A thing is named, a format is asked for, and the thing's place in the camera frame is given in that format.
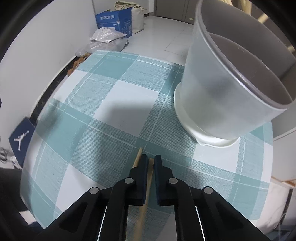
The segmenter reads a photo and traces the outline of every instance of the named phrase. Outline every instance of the white plastic bag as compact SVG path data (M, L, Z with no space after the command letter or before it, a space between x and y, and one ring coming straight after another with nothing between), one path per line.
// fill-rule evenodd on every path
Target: white plastic bag
M142 8L136 7L131 9L131 26L133 34L144 29L144 13Z
M124 46L126 45L128 39L116 39L111 41L110 43L102 43L97 41L92 41L86 46L87 52L93 53L97 50L109 50L109 51L118 51L120 52Z
M90 40L110 43L112 40L119 39L126 36L121 32L115 30L115 28L102 27L95 31Z

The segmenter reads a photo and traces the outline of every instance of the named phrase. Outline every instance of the blue cardboard box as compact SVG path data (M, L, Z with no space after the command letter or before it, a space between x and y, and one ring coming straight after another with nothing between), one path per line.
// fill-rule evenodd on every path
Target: blue cardboard box
M130 37L132 32L131 27L131 7L113 12L102 12L96 15L98 28L115 27L115 30L126 34Z

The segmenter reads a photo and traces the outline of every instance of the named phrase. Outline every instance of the teal plaid tablecloth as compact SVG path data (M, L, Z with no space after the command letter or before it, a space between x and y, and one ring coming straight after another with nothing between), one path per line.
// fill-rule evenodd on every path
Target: teal plaid tablecloth
M47 227L92 186L126 177L140 147L190 186L211 186L249 220L259 219L270 181L272 126L229 148L200 146L180 125L173 93L184 67L135 54L97 51L45 107L24 162L20 194ZM127 237L137 219L130 207ZM143 240L176 237L172 207L156 203L153 180Z

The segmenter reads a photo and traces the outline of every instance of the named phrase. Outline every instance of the gray cabinet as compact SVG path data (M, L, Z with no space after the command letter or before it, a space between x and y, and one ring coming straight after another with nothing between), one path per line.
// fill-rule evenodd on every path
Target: gray cabinet
M155 16L172 18L193 24L197 1L198 0L155 0Z

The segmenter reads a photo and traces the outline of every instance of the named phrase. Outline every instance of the white tile floor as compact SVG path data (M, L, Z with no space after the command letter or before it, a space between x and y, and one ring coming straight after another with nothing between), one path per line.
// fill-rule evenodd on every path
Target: white tile floor
M144 30L129 37L122 50L185 65L193 25L159 18L144 18Z

